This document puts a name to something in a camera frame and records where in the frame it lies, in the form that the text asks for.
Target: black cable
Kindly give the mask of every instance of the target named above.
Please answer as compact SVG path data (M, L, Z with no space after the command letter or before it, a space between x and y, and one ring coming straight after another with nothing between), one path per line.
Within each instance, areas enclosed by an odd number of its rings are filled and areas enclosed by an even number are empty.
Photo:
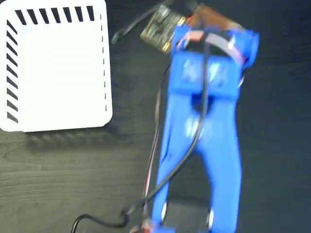
M120 222L120 223L109 223L109 222L105 222L102 219L99 219L97 217L94 217L94 216L91 216L88 214L83 214L83 215L80 215L79 217L77 217L76 220L74 221L74 224L73 224L72 229L71 229L71 233L76 232L78 224L83 219L92 220L93 222L95 222L101 226L107 227L107 228L124 228L127 226L128 222L129 222L129 215L122 213L121 217L123 218L122 222Z
M186 162L190 159L193 151L195 150L199 139L200 134L203 128L204 119L207 114L207 107L208 107L208 95L207 95L207 88L208 88L208 81L207 81L207 61L209 58L209 45L205 43L207 33L204 33L204 38L202 40L202 43L204 43L204 59L203 59L203 91L202 91L202 109L200 114L200 120L198 124L198 128L196 129L195 137L193 142L190 145L189 150L183 157L183 159L179 162L179 164L170 172L170 174L153 190L151 191L147 197L142 198L141 200L137 201L135 204L129 206L128 208L125 208L123 210L124 213L127 213L130 215L131 213L135 212L138 208L142 208L143 205L146 202L151 201L157 193L163 188L163 186L169 182L172 178L174 178L179 171L182 169L182 167L186 164Z
M119 40L125 37L131 30L133 30L140 22L142 22L146 17L156 12L161 5L170 6L175 0L164 0L163 2L151 7L148 11L144 12L137 18L135 18L129 25L119 29L112 37L111 43L116 44Z
M202 43L204 46L204 58L203 58L203 64L202 64L203 65L203 91L202 91L202 103L201 103L202 109L201 109L201 114L200 114L200 120L199 120L198 127L196 129L194 140L191 143L190 148L187 151L187 153L185 154L185 156L183 157L183 159L170 172L170 174L153 191L151 191L148 194L147 197L140 199L136 203L130 205L128 208L124 208L122 210L121 217L123 218L123 221L121 223L109 223L109 222L105 222L103 220L100 220L96 217L93 217L91 215L84 214L84 215L79 216L75 220L73 227L71 229L71 233L76 232L76 229L77 229L79 222L83 219L90 219L90 220L94 221L95 223L102 225L102 226L105 226L105 227L108 227L108 228L124 228L124 227L126 227L127 224L129 223L129 216L133 212L135 212L137 209L142 208L145 203L148 203L149 201L151 201L157 195L157 193L163 188L163 186L179 173L179 171L183 168L183 166L186 164L186 162L190 159L193 151L195 150L195 148L199 142L200 135L201 135L202 128L203 128L203 124L204 124L204 119L205 119L205 116L207 114L207 108L208 108L207 62L208 62L208 58L209 58L209 46L207 43L205 43L206 37L207 37L207 33L204 32L204 37L202 39Z
M170 67L171 67L171 64L165 69L164 71L164 74L162 76L162 79L161 79L161 83L160 83L160 87L159 87L159 90L158 90L158 93L157 93L157 100L156 100L156 106L155 106L155 136L154 138L158 138L158 135L159 135L159 111L160 111L160 104L161 104L161 95L162 95L162 90L163 90L163 87L164 87L164 81L165 81L165 77L167 75L167 72L170 70ZM156 150L156 142L155 140L153 141L153 144L152 144L152 148L151 148L151 155L153 155L155 153L155 150ZM121 213L121 219L122 222L120 223L110 223L110 222L106 222L102 219L99 219L97 217L94 217L94 216L91 216L91 215L88 215L88 214L83 214L83 215L80 215L79 217L77 217L73 223L73 226L72 226L72 229L71 229L71 233L76 233L77 231L77 227L79 225L79 223L81 222L81 220L83 219L89 219L101 226L104 226L104 227L108 227L108 228L116 228L116 229L120 229L120 228L124 228L127 226L128 222L129 222L129 214L122 211Z

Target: black wire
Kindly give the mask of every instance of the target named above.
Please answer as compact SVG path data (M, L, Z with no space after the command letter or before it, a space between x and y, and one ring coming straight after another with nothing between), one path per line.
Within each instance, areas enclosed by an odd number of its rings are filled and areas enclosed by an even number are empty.
M160 104L161 104L161 95L162 95L162 90L164 87L164 81L165 78L167 76L167 72L170 70L171 64L165 69L162 79L161 79L161 83L160 83L160 87L158 90L158 96L157 96L157 103L156 103L156 117L155 117L155 122L156 122L156 127L155 127L155 138L158 137L159 135L159 111L160 111ZM155 152L156 149L156 143L153 143L152 148L151 148L151 153L153 154ZM72 229L71 229L71 233L76 233L77 231L77 227L79 225L79 223L81 222L81 220L83 219L89 219L101 226L104 227L108 227L108 228L124 228L127 226L128 222L129 222L129 214L126 211L122 211L121 213L121 218L123 219L122 222L120 223L110 223L110 222L106 222L102 219L99 219L97 217L91 216L89 214L83 214L80 215L79 217L77 217L73 223Z
M190 159L193 151L195 150L199 139L200 139L200 134L202 132L203 124L204 124L204 119L207 114L207 107L208 107L208 95L207 95L207 88L208 88L208 81L207 81L207 61L209 58L209 45L205 43L206 40L206 32L204 33L204 39L202 40L202 43L204 43L204 58L203 58L203 91L202 91L202 109L201 109L201 114L200 114L200 120L198 124L198 128L196 129L196 134L194 137L193 142L190 145L189 150L183 157L183 159L179 162L179 164L170 172L170 174L153 190L151 191L147 197L142 198L141 200L137 201L135 204L129 206L128 208L125 208L123 210L124 213L131 214L135 212L138 208L142 208L143 205L146 202L151 201L157 194L158 192L163 188L163 186L169 182L172 178L174 178L179 171L183 168L183 166L186 164L186 162Z
M94 217L94 216L91 216L91 215L88 215L88 214L83 214L83 215L80 215L79 217L77 217L76 220L74 221L74 224L73 224L72 229L71 229L71 233L75 233L76 232L77 227L78 227L80 221L83 220L83 219L92 220L93 222L95 222L95 223L97 223L97 224L99 224L101 226L107 227L107 228L124 228L124 227L127 226L128 222L129 222L129 215L127 215L126 213L122 213L121 217L123 218L122 222L120 222L120 223L111 223L111 222L105 222L102 219L99 219L97 217Z
M147 197L140 199L139 201L137 201L136 203L130 205L127 208L124 208L121 212L121 217L123 218L123 221L120 223L109 223L109 222L105 222L104 220L98 219L96 217L93 217L91 215L88 214L84 214L79 216L78 218L76 218L72 229L71 229L71 233L75 233L76 229L78 227L78 224L80 223L81 220L83 219L90 219L92 221L94 221L95 223L108 227L108 228L124 228L127 226L127 224L129 223L129 216L135 212L136 210L142 208L144 206L145 203L148 203L149 201L151 201L157 194L158 192L163 188L163 186L169 182L172 178L174 178L179 171L183 168L183 166L186 164L186 162L191 158L193 151L195 150L199 139L200 139L200 135L202 132L202 128L203 128L203 124L204 124L204 119L205 116L207 114L207 108L208 108L208 95L207 95L207 88L208 88L208 80L207 80L207 62L208 62L208 58L209 58L209 45L207 43L205 43L206 40L206 36L207 33L204 31L204 38L202 40L203 46L204 46L204 58L203 58L203 91L202 91L202 109L201 109L201 114L200 114L200 120L199 120L199 124L198 127L196 129L196 133L195 133L195 137L193 142L190 145L189 150L187 151L187 153L185 154L185 156L183 157L183 159L179 162L179 164L170 172L170 174L153 190L151 191ZM164 73L164 75L166 74L166 72L169 70L170 67L168 67Z

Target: black stripe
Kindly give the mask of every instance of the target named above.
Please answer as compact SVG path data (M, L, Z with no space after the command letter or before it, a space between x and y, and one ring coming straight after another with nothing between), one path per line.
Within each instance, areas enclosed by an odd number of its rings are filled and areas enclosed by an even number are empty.
M29 14L31 20L33 21L33 23L37 25L37 24L38 24L38 21L37 21L37 18L35 17L35 12L34 12L34 10L33 10L33 9L28 9L27 12L28 12L28 14Z
M15 77L18 78L18 75L14 72L14 70L12 70L9 65L6 65L6 70L9 71L11 74L13 74Z
M12 35L8 31L6 31L6 36L9 37L14 42L14 44L17 45L17 41L12 37Z
M72 23L69 7L63 7L68 23Z
M18 86L16 85L15 82L13 82L9 77L6 77L6 82L11 84L13 87L15 87L16 89L18 89Z
M17 35L16 29L13 27L13 25L8 20L6 21L6 25L8 25L12 29L12 31L14 31Z
M6 93L7 93L9 96L13 97L14 99L18 100L17 95L15 95L9 88L6 89Z
M8 107L10 107L10 108L12 108L18 112L18 108L14 104L12 104L9 100L6 101L6 106L8 106Z
M83 22L83 15L82 15L82 9L81 6L75 6L74 7L76 9L77 12L77 16L80 22Z
M46 10L44 8L42 8L42 9L39 9L39 11L40 11L40 14L41 14L44 22L46 24L49 24L50 22L49 22L49 18L48 18L48 14L47 14Z
M51 8L51 10L52 10L54 18L56 20L56 23L60 23L60 17L59 17L59 13L58 13L57 8Z
M18 123L18 120L14 116L12 116L12 114L10 114L9 112L7 112L7 118Z
M17 14L17 16L18 16L20 22L22 23L22 25L27 25L26 20L25 20L25 18L24 18L24 15L23 15L22 11L21 11L21 10L16 10L15 12L16 12L16 14Z
M18 67L17 62L14 61L14 59L7 53L6 59L8 59L10 62L12 62L16 67Z
M8 42L6 42L6 47L17 56L17 52Z
M94 10L93 10L93 6L87 6L87 12L88 12L88 15L89 15L89 19L91 21L94 21L95 18L94 18Z

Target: wood grain surface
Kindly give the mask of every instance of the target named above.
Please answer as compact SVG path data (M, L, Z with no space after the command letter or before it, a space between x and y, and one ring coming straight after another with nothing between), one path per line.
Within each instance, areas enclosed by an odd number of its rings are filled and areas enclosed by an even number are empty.
M110 37L156 0L106 0ZM311 218L311 8L308 0L204 1L260 33L237 108L239 233L308 233ZM189 12L182 3L176 9ZM157 88L169 57L142 42L147 20L111 46L114 115L103 128L0 132L0 232L68 233L83 213L115 220L141 196ZM194 159L173 182L204 196ZM138 219L133 217L132 224ZM85 220L78 233L113 233Z

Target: blue plastic bracket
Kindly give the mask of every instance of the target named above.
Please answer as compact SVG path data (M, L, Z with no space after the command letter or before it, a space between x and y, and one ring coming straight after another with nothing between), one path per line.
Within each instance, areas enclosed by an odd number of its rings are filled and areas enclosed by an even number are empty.
M173 45L191 28L177 27ZM211 182L211 211L213 222L207 232L234 233L237 227L242 179L235 109L239 98L242 72L256 57L259 35L252 31L227 32L235 37L235 47L245 58L243 65L230 57L211 55L208 59L208 96L212 106L205 117L197 150L202 155L206 173ZM168 88L168 105L161 147L157 184L181 161L192 143L198 127L200 113L192 107L194 97L202 92L203 54L172 49L172 66ZM154 201L153 233L174 233L174 229L161 228L161 213L167 201L169 183Z

